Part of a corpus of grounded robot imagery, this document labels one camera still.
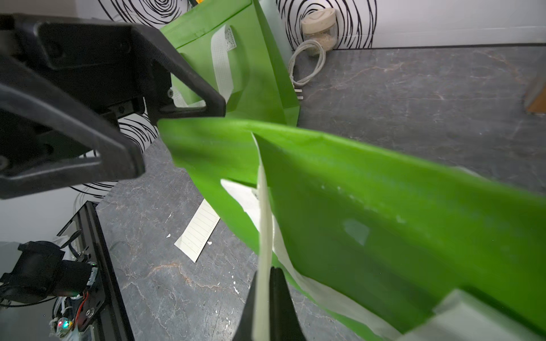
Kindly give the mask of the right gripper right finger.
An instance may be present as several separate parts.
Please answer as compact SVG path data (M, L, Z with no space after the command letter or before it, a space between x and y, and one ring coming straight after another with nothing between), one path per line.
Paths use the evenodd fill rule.
M307 340L299 324L284 271L275 267L270 269L270 339Z

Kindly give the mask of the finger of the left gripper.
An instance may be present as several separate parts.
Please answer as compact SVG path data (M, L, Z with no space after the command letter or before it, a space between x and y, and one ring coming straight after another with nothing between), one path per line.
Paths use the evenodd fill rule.
M1 53L99 115L223 117L226 100L156 28L99 19L1 15Z
M142 153L118 121L143 111L129 58L50 65L3 55L1 197L142 175Z

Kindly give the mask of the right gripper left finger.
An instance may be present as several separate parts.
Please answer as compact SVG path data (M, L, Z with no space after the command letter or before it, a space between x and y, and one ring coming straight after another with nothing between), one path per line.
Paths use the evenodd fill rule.
M250 286L249 294L247 295L247 301L243 308L243 313L240 318L239 325L232 341L252 341L253 333L253 319L255 312L255 297L256 297L256 278L257 272L253 276L253 280Z

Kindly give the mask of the green tote bag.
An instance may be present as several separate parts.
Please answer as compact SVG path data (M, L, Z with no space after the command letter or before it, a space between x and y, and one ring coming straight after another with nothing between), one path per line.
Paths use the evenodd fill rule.
M273 264L351 299L403 334L462 289L545 334L545 197L312 130L244 119L162 119L162 141L233 233L259 251L228 192L264 168L287 249Z
M204 1L161 32L226 100L226 117L296 126L300 104L258 1Z

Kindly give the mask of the paper receipt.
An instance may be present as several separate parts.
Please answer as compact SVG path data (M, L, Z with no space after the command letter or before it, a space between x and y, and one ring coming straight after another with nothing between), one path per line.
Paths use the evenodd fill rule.
M280 268L284 276L290 275L296 284L322 307L346 318L364 324L376 335L396 340L401 334L389 323L365 309L357 302L334 289L301 275L292 265L285 247L280 227L272 213L267 178L263 166L257 172L257 188L251 188L230 180L222 180L222 186L250 217L259 232L259 256L256 278L253 340L270 339L270 269Z
M220 221L220 216L207 200L203 199L183 234L174 246L196 263L210 236Z

